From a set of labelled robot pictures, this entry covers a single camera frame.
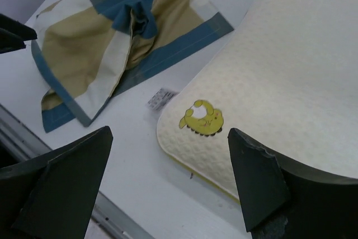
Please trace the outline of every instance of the yellow edge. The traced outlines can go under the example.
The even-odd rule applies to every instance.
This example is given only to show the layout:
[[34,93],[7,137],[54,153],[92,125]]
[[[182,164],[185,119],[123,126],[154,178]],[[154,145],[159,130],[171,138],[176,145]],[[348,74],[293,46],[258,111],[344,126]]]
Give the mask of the yellow edge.
[[179,165],[181,165],[182,167],[184,167],[185,169],[189,170],[190,172],[192,172],[195,176],[201,178],[202,180],[204,180],[205,182],[209,183],[211,186],[215,187],[216,189],[220,190],[221,192],[223,192],[225,195],[229,196],[231,199],[233,199],[236,203],[240,204],[239,199],[237,199],[234,195],[228,193],[226,190],[220,188],[217,184],[213,183],[212,181],[210,181],[209,179],[207,179],[206,177],[202,176],[201,174],[197,173],[195,170],[191,169],[190,167],[186,166],[184,163],[180,162],[179,160],[175,159],[173,156],[171,156],[170,154],[168,154],[166,152],[166,155],[168,155],[170,157],[170,159],[174,160],[176,163],[179,163]]

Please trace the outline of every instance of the small label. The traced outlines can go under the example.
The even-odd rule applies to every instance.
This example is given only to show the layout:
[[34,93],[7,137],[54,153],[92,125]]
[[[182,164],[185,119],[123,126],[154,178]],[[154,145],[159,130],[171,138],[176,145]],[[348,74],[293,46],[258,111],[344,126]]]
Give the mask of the small label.
[[151,110],[153,110],[155,112],[159,112],[177,94],[178,94],[177,92],[161,88],[160,91],[157,92],[156,95],[154,95],[152,97],[152,99],[149,100],[149,102],[147,103],[147,106]]

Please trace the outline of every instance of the beige fabric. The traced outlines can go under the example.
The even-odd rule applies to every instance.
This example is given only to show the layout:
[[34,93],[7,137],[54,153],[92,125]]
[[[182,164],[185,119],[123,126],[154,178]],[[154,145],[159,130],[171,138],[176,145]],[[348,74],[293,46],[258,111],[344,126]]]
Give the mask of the beige fabric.
[[56,92],[52,89],[43,97],[41,102],[42,110],[53,109],[54,107],[62,104],[62,99],[56,94]]
[[152,13],[158,35],[152,39],[133,38],[127,68],[136,66],[154,49],[173,42],[204,22],[190,7],[190,0],[154,0]]
[[[91,7],[47,29],[43,55],[53,74],[72,96],[85,93],[95,80],[102,56],[115,33],[112,23]],[[44,101],[53,98],[58,100],[52,94]],[[56,103],[51,101],[47,109]]]
[[49,5],[46,9],[44,9],[43,11],[41,11],[39,14],[48,12],[48,11],[52,11],[52,9],[60,2],[61,0],[56,1],[55,3],[52,3],[51,5]]

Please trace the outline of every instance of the black plastic part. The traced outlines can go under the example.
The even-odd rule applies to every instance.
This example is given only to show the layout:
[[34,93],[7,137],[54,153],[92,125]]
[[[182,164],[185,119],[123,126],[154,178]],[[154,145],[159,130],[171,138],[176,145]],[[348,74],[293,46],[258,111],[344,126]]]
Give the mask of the black plastic part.
[[[299,163],[237,129],[229,133],[229,146],[244,220],[246,222],[250,216],[259,222],[250,230],[253,239],[358,238],[357,179]],[[263,168],[262,163],[267,162],[267,156],[275,156],[281,173],[266,166]],[[260,196],[256,192],[262,192],[263,196],[272,195],[271,185],[264,188],[267,184],[263,181],[268,178],[270,181],[282,180],[282,184],[289,189],[291,199],[283,206],[278,205],[271,215],[260,221],[260,216],[265,215],[263,212],[267,212],[266,207],[261,207],[267,198],[257,201]],[[258,184],[251,183],[252,180],[258,180]],[[273,201],[270,208],[277,204],[275,199]]]
[[251,150],[235,131],[229,133],[230,156],[246,231],[257,227],[290,200],[290,192],[275,156]]
[[109,127],[0,169],[0,238],[83,238],[112,143]]
[[0,54],[24,49],[24,41],[33,39],[37,39],[34,29],[0,13]]

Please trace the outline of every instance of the white surface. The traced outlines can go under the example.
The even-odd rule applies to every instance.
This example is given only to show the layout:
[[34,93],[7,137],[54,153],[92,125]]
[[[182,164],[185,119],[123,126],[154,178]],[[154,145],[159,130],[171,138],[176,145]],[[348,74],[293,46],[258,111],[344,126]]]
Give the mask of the white surface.
[[[255,0],[229,44],[165,108],[160,145],[237,198],[233,127],[306,165],[358,178],[357,14],[358,0]],[[179,129],[198,99],[221,109],[222,133]]]
[[90,220],[84,239],[111,239],[111,236],[102,230],[96,222]]
[[[57,0],[46,0],[38,11]],[[253,0],[212,0],[237,27]],[[33,25],[33,16],[28,25]],[[229,40],[226,36],[114,98],[89,127],[76,120],[45,134],[40,101],[48,86],[30,48],[0,55],[0,102],[52,148],[109,125],[114,135],[101,191],[153,237],[249,238],[238,204],[173,162],[156,139],[146,102],[161,88],[182,90]]]

